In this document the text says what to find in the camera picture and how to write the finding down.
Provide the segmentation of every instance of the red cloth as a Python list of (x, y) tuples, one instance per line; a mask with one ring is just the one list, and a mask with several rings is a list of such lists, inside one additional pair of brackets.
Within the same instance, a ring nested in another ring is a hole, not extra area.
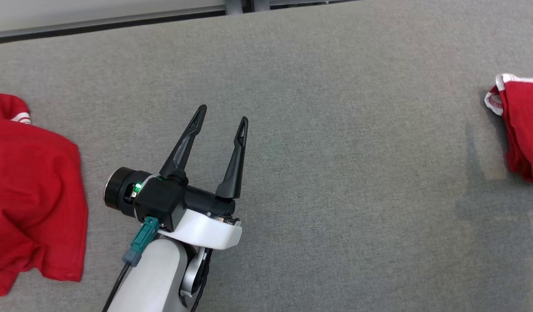
[(0, 94), (0, 296), (32, 268), (79, 282), (86, 231), (77, 146), (30, 125), (24, 101)]
[(510, 170), (533, 182), (533, 78), (497, 75), (496, 86), (486, 95), (485, 102), (504, 117)]

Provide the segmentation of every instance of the black cable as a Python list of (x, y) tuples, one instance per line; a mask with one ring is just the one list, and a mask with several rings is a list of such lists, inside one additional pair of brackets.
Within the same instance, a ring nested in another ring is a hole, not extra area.
[(191, 307), (191, 312), (195, 312), (195, 310), (197, 310), (197, 306), (199, 305), (201, 296), (203, 296), (203, 290), (205, 289), (205, 285), (206, 285), (206, 278), (209, 276), (210, 256), (212, 254), (213, 254), (213, 250), (210, 249), (205, 260), (205, 271), (203, 272), (203, 282), (201, 283), (201, 289), (199, 289), (199, 294), (197, 295), (197, 298), (195, 299), (195, 303), (193, 304), (193, 307)]
[(114, 287), (112, 287), (112, 291), (110, 292), (110, 295), (108, 296), (108, 299), (106, 300), (106, 304), (104, 304), (104, 308), (102, 308), (102, 312), (107, 312), (108, 308), (110, 307), (110, 304), (112, 303), (112, 299), (114, 299), (114, 296), (116, 296), (116, 292), (118, 291), (118, 288), (120, 288), (120, 284), (122, 283), (122, 280), (124, 279), (124, 276), (128, 272), (129, 267), (131, 266), (131, 263), (126, 262), (124, 265), (124, 268), (122, 269), (122, 272), (120, 272), (120, 275), (116, 279), (116, 283), (114, 283)]
[(181, 300), (181, 304), (183, 304), (183, 306), (185, 306), (185, 308), (187, 308), (187, 301), (185, 300), (185, 297), (181, 296), (180, 300)]

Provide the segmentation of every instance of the gray carpet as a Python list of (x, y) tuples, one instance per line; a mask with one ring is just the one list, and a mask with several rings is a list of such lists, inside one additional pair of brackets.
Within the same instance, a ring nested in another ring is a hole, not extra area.
[(81, 283), (19, 276), (0, 312), (100, 311), (138, 228), (104, 207), (209, 105), (187, 172), (214, 190), (250, 129), (237, 247), (202, 312), (533, 311), (533, 185), (508, 172), (497, 73), (533, 77), (533, 0), (364, 0), (0, 45), (0, 92), (79, 145)]

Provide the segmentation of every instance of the cable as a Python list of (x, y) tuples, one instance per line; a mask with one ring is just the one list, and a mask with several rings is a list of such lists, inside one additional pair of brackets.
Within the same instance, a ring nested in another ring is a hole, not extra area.
[(195, 299), (195, 303), (193, 304), (193, 307), (191, 308), (191, 312), (195, 312), (197, 310), (197, 306), (199, 305), (201, 296), (203, 296), (203, 290), (205, 289), (205, 285), (206, 285), (206, 278), (209, 276), (210, 256), (212, 254), (213, 254), (213, 250), (210, 249), (205, 260), (205, 271), (203, 272), (203, 282), (201, 283), (201, 289), (199, 289), (199, 294), (197, 294), (197, 298)]
[(126, 264), (124, 264), (124, 268), (122, 269), (122, 272), (120, 272), (118, 279), (116, 279), (116, 283), (114, 283), (114, 287), (112, 287), (112, 291), (110, 292), (110, 295), (108, 296), (108, 299), (106, 300), (106, 304), (104, 304), (104, 308), (102, 308), (102, 312), (108, 311), (108, 308), (110, 307), (110, 304), (112, 303), (112, 299), (114, 299), (114, 296), (116, 296), (116, 292), (118, 291), (118, 288), (120, 288), (120, 284), (122, 283), (124, 276), (128, 272), (130, 265), (131, 263), (129, 262), (126, 262)]
[(187, 300), (185, 300), (184, 296), (180, 297), (180, 301), (181, 301), (181, 304), (183, 304), (183, 306), (185, 306), (185, 308), (187, 308)]
[(143, 251), (145, 250), (145, 248), (147, 248), (149, 243), (151, 243), (153, 239), (157, 237), (158, 230), (159, 220), (157, 218), (145, 218), (145, 221), (139, 228), (139, 231), (131, 241), (130, 249), (128, 249), (122, 257), (122, 261), (125, 263), (124, 268), (122, 269), (122, 272), (120, 272), (120, 276), (118, 276), (114, 287), (112, 287), (112, 291), (110, 292), (110, 296), (108, 296), (108, 300), (106, 300), (104, 308), (102, 308), (102, 312), (108, 311), (108, 307), (110, 307), (110, 304), (112, 303), (112, 300), (114, 299), (118, 288), (120, 288), (120, 284), (122, 283), (124, 276), (128, 272), (128, 269), (130, 267), (137, 267), (137, 263), (139, 263), (139, 260), (141, 260)]

